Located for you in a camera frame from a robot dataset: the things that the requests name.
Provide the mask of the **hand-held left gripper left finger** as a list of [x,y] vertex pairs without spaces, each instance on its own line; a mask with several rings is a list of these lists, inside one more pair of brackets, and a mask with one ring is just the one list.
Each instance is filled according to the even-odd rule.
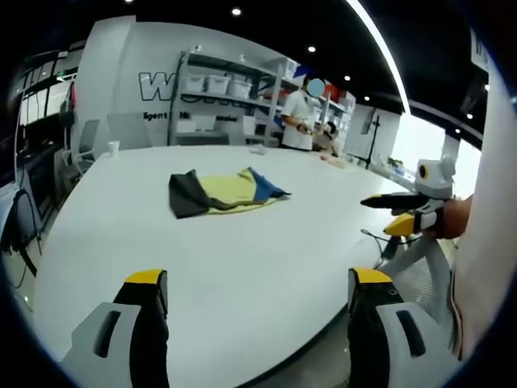
[[78,387],[168,387],[167,271],[135,272],[78,324],[61,369]]

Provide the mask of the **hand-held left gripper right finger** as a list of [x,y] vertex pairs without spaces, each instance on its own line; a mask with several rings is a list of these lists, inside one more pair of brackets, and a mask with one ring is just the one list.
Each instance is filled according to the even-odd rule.
[[442,387],[460,368],[440,325],[383,272],[349,270],[348,312],[350,387]]

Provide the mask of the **person's right hand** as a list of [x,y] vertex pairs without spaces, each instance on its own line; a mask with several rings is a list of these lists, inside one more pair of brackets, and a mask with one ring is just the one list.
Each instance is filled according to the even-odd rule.
[[443,220],[441,226],[434,225],[425,229],[423,233],[430,238],[453,239],[460,237],[469,221],[469,214],[473,195],[468,198],[451,199],[443,206]]

